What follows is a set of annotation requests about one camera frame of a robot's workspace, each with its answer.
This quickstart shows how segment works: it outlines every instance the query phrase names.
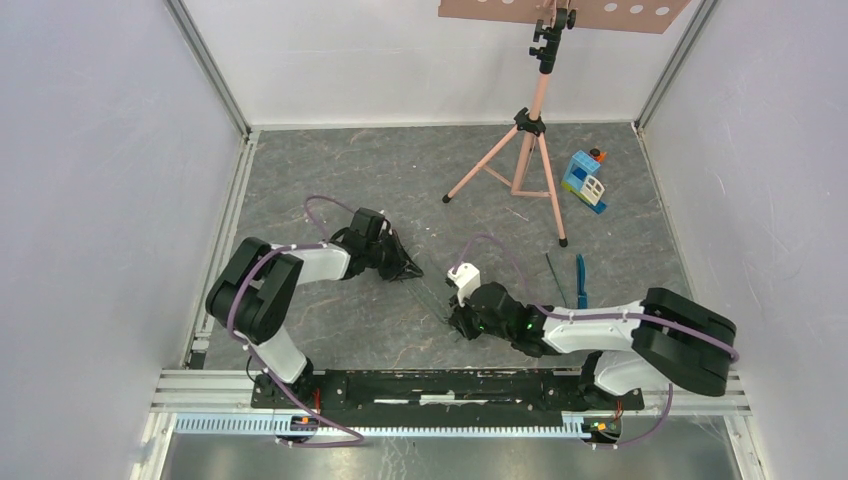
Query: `tripod leg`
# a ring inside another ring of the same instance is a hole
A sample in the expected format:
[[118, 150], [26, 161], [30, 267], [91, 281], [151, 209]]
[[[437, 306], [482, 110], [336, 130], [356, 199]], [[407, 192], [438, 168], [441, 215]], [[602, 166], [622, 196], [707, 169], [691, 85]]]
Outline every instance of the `tripod leg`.
[[465, 184], [468, 183], [468, 181], [474, 177], [474, 175], [477, 175], [477, 172], [482, 170], [483, 167], [485, 167], [486, 164], [489, 163], [489, 160], [494, 158], [494, 156], [497, 155], [498, 152], [500, 152], [501, 149], [507, 143], [509, 143], [510, 140], [512, 140], [512, 137], [514, 137], [516, 133], [518, 133], [518, 127], [513, 126], [510, 131], [507, 132], [506, 135], [504, 135], [504, 138], [502, 138], [500, 142], [495, 144], [495, 146], [492, 147], [491, 150], [489, 150], [489, 153], [487, 153], [485, 157], [483, 157], [479, 162], [477, 162], [477, 165], [474, 165], [474, 168], [472, 168], [470, 172], [468, 172], [464, 177], [462, 177], [462, 180], [460, 180], [459, 183], [457, 183], [456, 186], [453, 187], [453, 189], [448, 192], [447, 195], [442, 197], [442, 201], [445, 203], [450, 202], [451, 199], [457, 194], [457, 192], [459, 192], [459, 190], [464, 187]]
[[521, 152], [518, 154], [518, 165], [515, 166], [515, 177], [512, 179], [512, 188], [510, 191], [521, 191], [521, 186], [524, 185], [524, 175], [527, 173], [527, 166], [530, 164], [530, 154], [533, 152], [533, 145], [536, 143], [536, 135], [532, 133], [524, 134], [524, 141], [521, 142]]
[[562, 215], [559, 211], [559, 200], [556, 196], [556, 183], [554, 183], [554, 174], [551, 171], [551, 158], [548, 156], [548, 144], [545, 143], [545, 134], [539, 135], [539, 151], [542, 153], [542, 165], [545, 167], [545, 177], [548, 179], [548, 191], [551, 192], [551, 206], [554, 208], [554, 217], [557, 221], [557, 231], [559, 233], [559, 246], [565, 247], [568, 245], [568, 238], [565, 236], [565, 227], [562, 224]]

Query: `perforated board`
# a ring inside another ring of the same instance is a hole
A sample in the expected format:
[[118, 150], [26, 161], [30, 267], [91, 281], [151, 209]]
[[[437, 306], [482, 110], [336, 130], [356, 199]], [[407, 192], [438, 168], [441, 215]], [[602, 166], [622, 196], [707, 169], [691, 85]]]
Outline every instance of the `perforated board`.
[[[664, 33], [691, 0], [571, 0], [576, 28]], [[564, 0], [556, 2], [565, 7]], [[551, 18], [554, 0], [442, 0], [440, 17], [530, 23]]]

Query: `white connector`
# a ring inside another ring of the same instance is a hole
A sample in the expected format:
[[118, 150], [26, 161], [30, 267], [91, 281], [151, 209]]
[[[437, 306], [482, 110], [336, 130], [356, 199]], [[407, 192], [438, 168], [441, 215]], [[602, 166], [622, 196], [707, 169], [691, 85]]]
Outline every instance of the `white connector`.
[[480, 270], [470, 263], [463, 263], [456, 269], [448, 270], [448, 279], [456, 286], [456, 298], [460, 306], [465, 306], [465, 299], [470, 297], [474, 290], [480, 288]]

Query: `white wall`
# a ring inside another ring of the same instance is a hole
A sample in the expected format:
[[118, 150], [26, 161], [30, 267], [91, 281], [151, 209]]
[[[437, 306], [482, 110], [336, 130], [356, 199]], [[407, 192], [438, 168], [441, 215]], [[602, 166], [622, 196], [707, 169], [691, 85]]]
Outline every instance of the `white wall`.
[[158, 0], [0, 7], [0, 478], [126, 478], [238, 135]]
[[[694, 13], [664, 35], [563, 35], [547, 120], [632, 120]], [[439, 18], [439, 0], [187, 0], [254, 125], [509, 123], [533, 97], [532, 25]]]
[[848, 465], [846, 18], [721, 2], [647, 131], [695, 293], [739, 326], [776, 479]]

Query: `gray marble floor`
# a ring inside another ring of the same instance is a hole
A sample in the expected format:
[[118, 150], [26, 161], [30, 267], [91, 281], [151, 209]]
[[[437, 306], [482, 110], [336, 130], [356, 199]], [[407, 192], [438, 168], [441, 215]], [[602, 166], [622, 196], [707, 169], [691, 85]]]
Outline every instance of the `gray marble floor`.
[[[505, 185], [482, 172], [454, 200], [442, 196], [509, 129], [509, 126], [417, 127], [366, 130], [263, 132], [239, 220], [236, 242], [256, 236], [272, 243], [320, 239], [302, 209], [312, 193], [333, 196], [351, 207], [385, 210], [425, 279], [382, 283], [376, 272], [345, 282], [300, 288], [286, 328], [295, 343], [322, 368], [448, 368], [572, 366], [582, 354], [540, 360], [503, 340], [468, 342], [440, 318], [444, 272], [467, 239], [490, 232], [516, 253], [536, 300], [561, 305], [545, 260], [549, 252], [566, 298], [575, 302], [575, 255], [587, 265], [593, 307], [642, 298], [664, 286], [688, 296], [681, 262], [637, 139], [627, 124], [562, 124], [548, 127], [557, 184], [571, 155], [600, 147], [608, 153], [599, 178], [607, 210], [596, 215], [560, 188], [559, 202], [569, 246], [557, 244], [550, 201], [509, 195]], [[491, 165], [512, 177], [520, 139]], [[541, 161], [534, 157], [526, 189], [544, 190]], [[348, 225], [350, 215], [316, 201], [314, 211], [329, 230]], [[498, 281], [518, 300], [512, 267], [492, 245], [470, 254], [483, 281]], [[213, 332], [207, 369], [240, 369], [246, 357], [222, 329]]]

